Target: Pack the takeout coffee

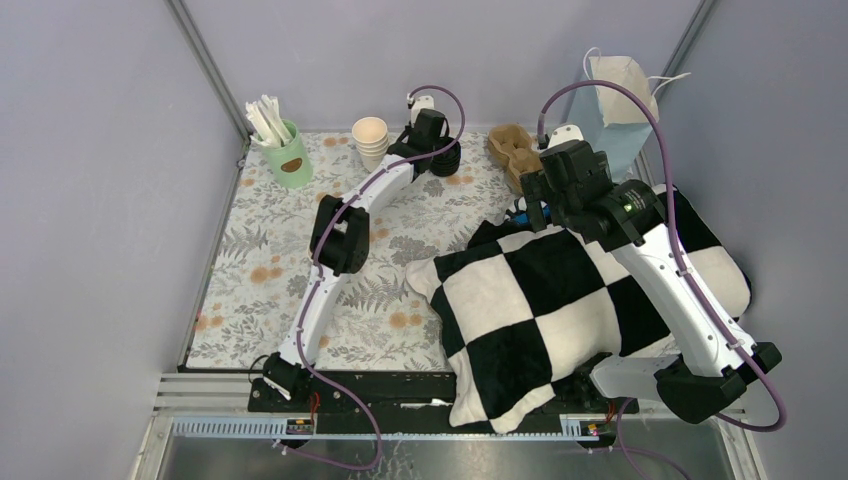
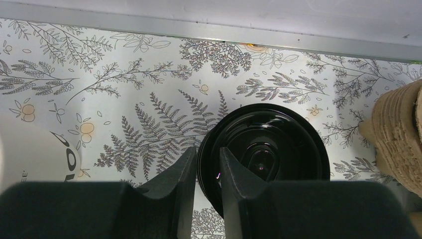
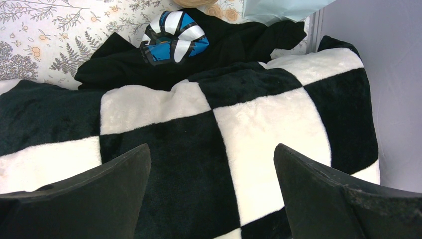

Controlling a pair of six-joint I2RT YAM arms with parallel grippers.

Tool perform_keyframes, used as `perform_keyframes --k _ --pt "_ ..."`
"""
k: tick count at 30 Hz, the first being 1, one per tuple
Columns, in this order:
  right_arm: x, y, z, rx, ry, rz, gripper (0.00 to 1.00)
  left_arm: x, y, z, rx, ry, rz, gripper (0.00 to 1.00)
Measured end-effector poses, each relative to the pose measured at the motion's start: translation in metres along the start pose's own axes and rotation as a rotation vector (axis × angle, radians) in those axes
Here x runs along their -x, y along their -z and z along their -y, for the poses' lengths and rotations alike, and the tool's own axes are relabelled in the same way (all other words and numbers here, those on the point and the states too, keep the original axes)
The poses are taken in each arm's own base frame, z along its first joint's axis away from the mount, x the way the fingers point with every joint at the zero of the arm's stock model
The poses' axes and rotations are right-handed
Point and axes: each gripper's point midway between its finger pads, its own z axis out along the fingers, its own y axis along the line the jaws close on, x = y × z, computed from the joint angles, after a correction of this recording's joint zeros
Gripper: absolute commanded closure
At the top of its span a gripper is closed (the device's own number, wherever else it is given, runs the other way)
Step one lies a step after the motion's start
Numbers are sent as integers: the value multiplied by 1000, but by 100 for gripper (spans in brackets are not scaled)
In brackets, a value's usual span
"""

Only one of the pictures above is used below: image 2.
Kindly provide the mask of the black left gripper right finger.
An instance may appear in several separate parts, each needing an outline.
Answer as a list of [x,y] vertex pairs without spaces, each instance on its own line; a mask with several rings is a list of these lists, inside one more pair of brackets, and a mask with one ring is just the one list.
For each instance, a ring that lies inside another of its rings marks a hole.
[[227,147],[219,152],[225,235],[228,239],[251,239],[251,201],[267,182],[244,167]]

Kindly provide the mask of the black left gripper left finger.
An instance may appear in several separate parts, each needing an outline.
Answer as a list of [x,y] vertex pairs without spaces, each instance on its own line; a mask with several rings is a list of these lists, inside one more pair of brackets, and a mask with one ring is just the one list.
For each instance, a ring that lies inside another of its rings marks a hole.
[[189,147],[169,168],[136,188],[141,239],[189,239],[196,186],[197,149]]

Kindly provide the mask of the black plastic cup lid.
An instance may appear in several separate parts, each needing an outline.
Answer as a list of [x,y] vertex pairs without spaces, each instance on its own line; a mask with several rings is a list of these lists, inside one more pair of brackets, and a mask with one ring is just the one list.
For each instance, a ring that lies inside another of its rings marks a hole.
[[235,159],[262,180],[329,180],[329,158],[315,128],[295,111],[275,104],[240,107],[224,116],[198,149],[199,186],[223,215],[219,152]]

